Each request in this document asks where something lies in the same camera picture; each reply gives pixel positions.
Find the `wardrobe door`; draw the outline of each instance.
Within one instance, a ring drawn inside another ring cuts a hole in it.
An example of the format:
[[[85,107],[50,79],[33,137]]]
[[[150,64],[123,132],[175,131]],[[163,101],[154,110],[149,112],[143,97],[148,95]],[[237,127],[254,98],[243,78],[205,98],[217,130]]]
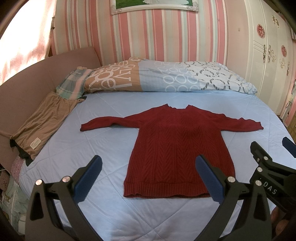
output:
[[[255,85],[259,93],[266,62],[266,25],[260,1],[245,0],[245,4],[249,23],[249,56],[245,79]]]
[[[281,117],[283,119],[284,125],[288,126],[292,116],[296,110],[296,101],[295,101],[295,94],[296,94],[296,68],[294,67],[296,64],[296,42],[292,41],[292,48],[293,48],[293,63],[290,62],[289,72],[288,72],[288,79],[290,82],[290,88],[288,89],[287,99],[284,103],[284,107],[282,109]]]
[[[265,104],[268,105],[275,82],[275,75],[277,72],[277,64],[279,59],[278,55],[280,53],[278,50],[278,26],[275,22],[276,12],[271,7],[269,7],[268,4],[265,3],[263,0],[260,0],[260,2],[262,4],[262,9],[265,18],[267,45],[266,65],[258,97]]]
[[[278,49],[279,60],[277,63],[275,84],[271,93],[268,105],[271,106],[275,114],[279,115],[283,109],[287,98],[288,89],[292,81],[293,69],[293,43],[289,26],[280,17],[278,28]]]

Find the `upholstered headboard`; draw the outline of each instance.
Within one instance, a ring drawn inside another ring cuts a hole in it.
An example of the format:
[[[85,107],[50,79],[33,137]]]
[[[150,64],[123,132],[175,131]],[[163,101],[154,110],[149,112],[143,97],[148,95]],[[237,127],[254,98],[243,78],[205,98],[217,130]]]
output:
[[[37,109],[44,97],[78,66],[95,69],[100,62],[93,47],[81,48],[42,60],[0,86],[0,163],[10,171],[18,155],[9,137]]]

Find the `framed picture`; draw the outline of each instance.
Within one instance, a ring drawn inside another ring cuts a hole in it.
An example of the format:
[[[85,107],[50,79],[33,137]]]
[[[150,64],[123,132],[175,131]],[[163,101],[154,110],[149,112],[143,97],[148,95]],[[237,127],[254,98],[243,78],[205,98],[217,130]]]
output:
[[[198,0],[110,0],[111,14],[144,9],[181,9],[198,12]]]

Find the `brown fabric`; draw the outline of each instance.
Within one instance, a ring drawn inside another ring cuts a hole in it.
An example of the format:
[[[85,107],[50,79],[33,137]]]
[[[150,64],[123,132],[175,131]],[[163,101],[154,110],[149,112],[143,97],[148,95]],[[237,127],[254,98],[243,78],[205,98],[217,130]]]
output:
[[[142,91],[139,58],[130,58],[98,68],[87,78],[84,90],[93,93],[101,90]]]
[[[84,99],[68,100],[50,92],[10,139],[34,160],[74,107]]]
[[[93,47],[81,48],[42,60],[0,86],[0,163],[8,171],[19,154],[9,137],[34,113],[41,101],[77,66],[100,66]]]

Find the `blue gripper pad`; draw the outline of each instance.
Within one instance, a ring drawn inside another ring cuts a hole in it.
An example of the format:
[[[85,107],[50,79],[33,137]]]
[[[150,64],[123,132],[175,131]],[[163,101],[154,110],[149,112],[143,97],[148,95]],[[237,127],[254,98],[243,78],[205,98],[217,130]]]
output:
[[[102,167],[103,162],[100,156],[96,156],[94,160],[91,160],[91,164],[74,187],[73,199],[76,203],[85,200],[98,175],[102,171]]]
[[[296,145],[288,137],[284,137],[281,143],[296,158]]]
[[[222,203],[224,200],[224,187],[202,156],[195,159],[195,168],[215,202]]]

